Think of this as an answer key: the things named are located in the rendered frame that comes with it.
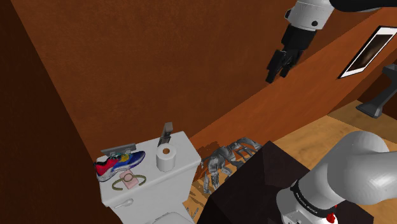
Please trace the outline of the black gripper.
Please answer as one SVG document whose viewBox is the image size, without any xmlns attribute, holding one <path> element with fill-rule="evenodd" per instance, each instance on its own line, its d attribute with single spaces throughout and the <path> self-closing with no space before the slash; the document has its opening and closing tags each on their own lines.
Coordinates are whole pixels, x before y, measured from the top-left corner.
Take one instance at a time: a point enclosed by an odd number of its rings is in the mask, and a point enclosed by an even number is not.
<svg viewBox="0 0 397 224">
<path fill-rule="evenodd" d="M 281 40 L 283 49 L 276 50 L 268 63 L 266 82 L 272 83 L 280 69 L 280 76 L 285 78 L 299 61 L 303 51 L 308 49 L 316 33 L 317 31 L 308 31 L 289 24 Z"/>
</svg>

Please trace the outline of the dark grey stand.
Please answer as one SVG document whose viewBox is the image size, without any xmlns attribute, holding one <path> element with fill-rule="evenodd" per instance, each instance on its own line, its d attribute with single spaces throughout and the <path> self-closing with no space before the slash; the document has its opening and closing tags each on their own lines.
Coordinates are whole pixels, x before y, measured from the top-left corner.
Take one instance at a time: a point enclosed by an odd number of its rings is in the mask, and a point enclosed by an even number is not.
<svg viewBox="0 0 397 224">
<path fill-rule="evenodd" d="M 388 102 L 388 100 L 390 100 L 390 98 L 392 98 L 395 93 L 397 93 L 397 65 L 390 64 L 384 66 L 382 73 L 391 80 L 390 86 L 388 86 L 372 100 L 356 106 L 357 110 L 372 118 L 378 118 L 382 114 L 383 106 Z"/>
</svg>

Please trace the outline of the silver crab figure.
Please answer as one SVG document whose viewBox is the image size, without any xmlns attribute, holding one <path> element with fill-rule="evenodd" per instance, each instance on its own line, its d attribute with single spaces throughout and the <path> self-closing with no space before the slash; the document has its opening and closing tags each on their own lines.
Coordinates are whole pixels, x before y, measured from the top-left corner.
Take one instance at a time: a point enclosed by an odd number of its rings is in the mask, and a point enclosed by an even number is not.
<svg viewBox="0 0 397 224">
<path fill-rule="evenodd" d="M 200 162 L 201 168 L 207 161 L 207 168 L 211 175 L 209 178 L 207 174 L 204 174 L 203 193 L 212 193 L 209 189 L 209 181 L 215 190 L 219 188 L 219 170 L 226 174 L 225 181 L 233 174 L 233 171 L 226 166 L 226 162 L 235 166 L 236 169 L 240 169 L 261 147 L 262 145 L 256 141 L 242 137 L 228 146 L 219 147 L 210 156 L 203 158 Z"/>
</svg>

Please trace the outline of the upright grey phone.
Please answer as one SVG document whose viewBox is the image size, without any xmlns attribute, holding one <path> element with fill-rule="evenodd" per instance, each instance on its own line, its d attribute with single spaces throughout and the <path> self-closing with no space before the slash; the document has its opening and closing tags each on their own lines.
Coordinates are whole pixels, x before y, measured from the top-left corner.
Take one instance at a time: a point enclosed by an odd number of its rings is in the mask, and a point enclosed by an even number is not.
<svg viewBox="0 0 397 224">
<path fill-rule="evenodd" d="M 171 139 L 172 131 L 173 131 L 172 122 L 166 122 L 164 125 L 164 129 L 162 131 L 162 135 L 160 136 L 158 146 L 160 146 L 161 144 L 169 143 Z"/>
</svg>

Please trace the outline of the white toilet paper roll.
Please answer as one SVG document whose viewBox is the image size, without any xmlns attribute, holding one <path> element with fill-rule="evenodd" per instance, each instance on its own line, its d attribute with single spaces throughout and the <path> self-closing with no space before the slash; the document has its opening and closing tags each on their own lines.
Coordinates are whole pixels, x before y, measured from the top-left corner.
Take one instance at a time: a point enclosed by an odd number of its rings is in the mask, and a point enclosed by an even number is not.
<svg viewBox="0 0 397 224">
<path fill-rule="evenodd" d="M 169 144 L 161 144 L 157 148 L 156 153 L 156 164 L 157 168 L 162 172 L 171 171 L 176 163 L 176 148 Z"/>
</svg>

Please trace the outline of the olive open bangle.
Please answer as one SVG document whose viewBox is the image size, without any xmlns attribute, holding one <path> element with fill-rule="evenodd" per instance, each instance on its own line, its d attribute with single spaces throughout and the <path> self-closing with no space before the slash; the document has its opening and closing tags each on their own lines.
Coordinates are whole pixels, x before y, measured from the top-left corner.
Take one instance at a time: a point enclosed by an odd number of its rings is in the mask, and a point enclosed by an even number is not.
<svg viewBox="0 0 397 224">
<path fill-rule="evenodd" d="M 118 180 L 113 182 L 111 187 L 112 187 L 113 190 L 122 191 L 123 188 L 122 187 L 117 187 L 116 184 L 124 183 L 124 185 L 128 189 L 131 189 L 132 187 L 129 185 L 130 182 L 133 182 L 135 185 L 142 186 L 143 184 L 145 184 L 146 180 L 147 180 L 146 176 L 127 173 L 126 175 L 124 175 L 124 177 L 119 178 Z"/>
</svg>

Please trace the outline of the flat grey tablet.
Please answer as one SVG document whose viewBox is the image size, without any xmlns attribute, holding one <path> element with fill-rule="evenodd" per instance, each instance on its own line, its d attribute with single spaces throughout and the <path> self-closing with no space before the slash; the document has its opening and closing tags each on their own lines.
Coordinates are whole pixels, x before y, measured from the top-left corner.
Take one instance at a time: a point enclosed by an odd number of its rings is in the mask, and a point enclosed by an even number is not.
<svg viewBox="0 0 397 224">
<path fill-rule="evenodd" d="M 122 146 L 116 146 L 113 148 L 108 148 L 105 150 L 101 150 L 101 153 L 104 155 L 111 157 L 113 155 L 116 155 L 117 153 L 131 153 L 132 151 L 136 150 L 136 144 L 135 143 L 130 143 Z"/>
</svg>

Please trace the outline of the red blue yellow sneaker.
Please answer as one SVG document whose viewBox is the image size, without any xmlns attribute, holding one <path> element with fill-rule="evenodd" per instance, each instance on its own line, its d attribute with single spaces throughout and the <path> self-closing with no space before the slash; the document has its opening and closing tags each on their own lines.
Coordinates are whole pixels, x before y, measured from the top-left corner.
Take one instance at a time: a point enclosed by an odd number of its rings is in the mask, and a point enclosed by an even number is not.
<svg viewBox="0 0 397 224">
<path fill-rule="evenodd" d="M 104 162 L 94 162 L 97 180 L 105 182 L 111 179 L 117 172 L 126 171 L 139 165 L 145 158 L 144 151 L 133 153 L 115 153 Z"/>
</svg>

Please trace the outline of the pink soap bar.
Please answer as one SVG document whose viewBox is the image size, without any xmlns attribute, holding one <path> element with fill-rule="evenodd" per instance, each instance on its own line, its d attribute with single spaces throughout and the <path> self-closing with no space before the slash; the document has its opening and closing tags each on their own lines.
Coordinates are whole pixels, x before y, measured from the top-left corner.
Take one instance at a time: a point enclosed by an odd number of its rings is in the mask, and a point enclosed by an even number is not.
<svg viewBox="0 0 397 224">
<path fill-rule="evenodd" d="M 119 177 L 127 189 L 131 189 L 139 183 L 138 179 L 134 176 L 131 170 L 121 173 Z"/>
</svg>

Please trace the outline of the black framed wall picture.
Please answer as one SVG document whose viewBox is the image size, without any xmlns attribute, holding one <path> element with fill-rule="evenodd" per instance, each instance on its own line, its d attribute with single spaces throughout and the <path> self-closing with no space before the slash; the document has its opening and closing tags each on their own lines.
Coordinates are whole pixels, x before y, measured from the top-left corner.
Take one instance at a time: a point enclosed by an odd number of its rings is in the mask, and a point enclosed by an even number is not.
<svg viewBox="0 0 397 224">
<path fill-rule="evenodd" d="M 363 72 L 396 34 L 397 27 L 378 26 L 337 78 L 341 79 Z"/>
</svg>

